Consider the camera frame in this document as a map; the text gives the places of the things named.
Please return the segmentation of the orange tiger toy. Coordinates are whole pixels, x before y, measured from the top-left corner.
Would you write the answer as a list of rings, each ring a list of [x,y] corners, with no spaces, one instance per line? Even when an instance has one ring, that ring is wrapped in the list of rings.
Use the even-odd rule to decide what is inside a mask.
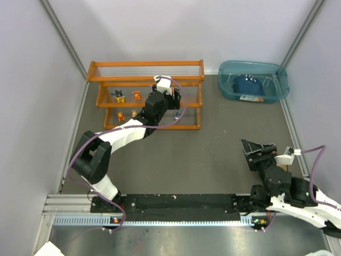
[[[142,99],[140,91],[134,91],[133,95],[134,95],[135,100],[141,100]]]

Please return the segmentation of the black yellow dog toy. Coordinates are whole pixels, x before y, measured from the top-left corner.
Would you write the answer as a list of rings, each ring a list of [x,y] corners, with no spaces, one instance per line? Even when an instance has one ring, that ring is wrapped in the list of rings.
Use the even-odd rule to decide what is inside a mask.
[[[123,95],[122,90],[115,90],[114,93],[111,93],[111,96],[113,96],[118,103],[125,102],[125,96]]]

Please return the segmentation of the orange wooden shelf rack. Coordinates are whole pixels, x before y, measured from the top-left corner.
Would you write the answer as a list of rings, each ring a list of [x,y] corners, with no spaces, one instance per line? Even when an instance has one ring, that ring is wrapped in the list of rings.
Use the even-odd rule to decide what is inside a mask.
[[[188,100],[188,107],[195,108],[196,123],[194,125],[172,125],[168,130],[199,130],[200,129],[200,108],[202,107],[202,82],[205,79],[204,61],[126,61],[126,62],[96,62],[92,61],[87,72],[88,82],[97,82],[99,92],[96,99],[96,106],[105,109],[104,129],[116,127],[111,124],[111,112],[119,108],[143,107],[141,99],[125,99],[119,102],[114,99],[109,91],[119,88],[135,88],[142,91],[154,83],[156,75],[170,76],[183,87],[196,87],[197,95],[193,101]]]

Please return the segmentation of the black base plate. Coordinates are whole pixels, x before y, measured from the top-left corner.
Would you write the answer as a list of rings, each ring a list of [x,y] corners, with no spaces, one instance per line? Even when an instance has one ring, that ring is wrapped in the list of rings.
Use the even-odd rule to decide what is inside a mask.
[[[266,222],[273,217],[247,194],[128,194],[114,202],[127,221],[230,221],[259,215]]]

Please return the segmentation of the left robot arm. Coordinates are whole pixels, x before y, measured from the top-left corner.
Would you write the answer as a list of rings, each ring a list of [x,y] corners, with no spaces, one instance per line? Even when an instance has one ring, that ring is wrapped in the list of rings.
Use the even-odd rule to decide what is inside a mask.
[[[179,89],[172,89],[169,95],[157,91],[154,86],[145,106],[128,122],[104,132],[85,132],[71,157],[68,169],[74,169],[86,184],[105,200],[118,201],[120,191],[108,176],[111,154],[161,128],[159,123],[166,111],[179,110],[180,101]]]

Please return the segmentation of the teal plastic tub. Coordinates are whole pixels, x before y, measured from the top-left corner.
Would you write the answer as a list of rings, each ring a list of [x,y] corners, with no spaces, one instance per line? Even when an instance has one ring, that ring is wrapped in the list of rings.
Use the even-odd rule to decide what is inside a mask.
[[[273,63],[226,61],[218,70],[218,88],[229,100],[275,103],[289,94],[287,72]]]

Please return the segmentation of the yellow bear toy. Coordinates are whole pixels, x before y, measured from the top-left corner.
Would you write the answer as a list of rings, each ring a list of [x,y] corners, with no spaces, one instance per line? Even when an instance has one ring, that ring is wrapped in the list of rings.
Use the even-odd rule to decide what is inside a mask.
[[[117,118],[120,122],[123,122],[125,120],[125,116],[124,116],[123,112],[118,112]]]

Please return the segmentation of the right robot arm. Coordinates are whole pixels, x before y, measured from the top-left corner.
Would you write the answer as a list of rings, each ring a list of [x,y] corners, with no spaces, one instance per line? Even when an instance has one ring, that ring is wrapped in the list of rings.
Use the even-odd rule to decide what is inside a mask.
[[[273,143],[240,142],[249,169],[259,174],[262,183],[252,187],[248,203],[235,207],[238,213],[280,212],[312,224],[327,236],[340,238],[340,204],[311,180],[283,169],[303,153],[301,149],[287,147],[280,155]]]

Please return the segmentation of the round wooden disc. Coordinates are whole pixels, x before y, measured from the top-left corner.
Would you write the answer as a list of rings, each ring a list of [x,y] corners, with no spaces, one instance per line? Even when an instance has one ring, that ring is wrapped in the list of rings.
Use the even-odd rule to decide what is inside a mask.
[[[284,171],[289,171],[288,165],[278,165],[278,167],[282,168]]]

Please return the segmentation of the label card in tub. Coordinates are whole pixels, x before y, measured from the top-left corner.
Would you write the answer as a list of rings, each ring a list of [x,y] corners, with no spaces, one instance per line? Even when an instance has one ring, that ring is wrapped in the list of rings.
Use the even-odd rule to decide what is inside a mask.
[[[252,101],[252,102],[264,102],[265,99],[262,97],[251,97],[247,95],[242,95],[239,100]]]

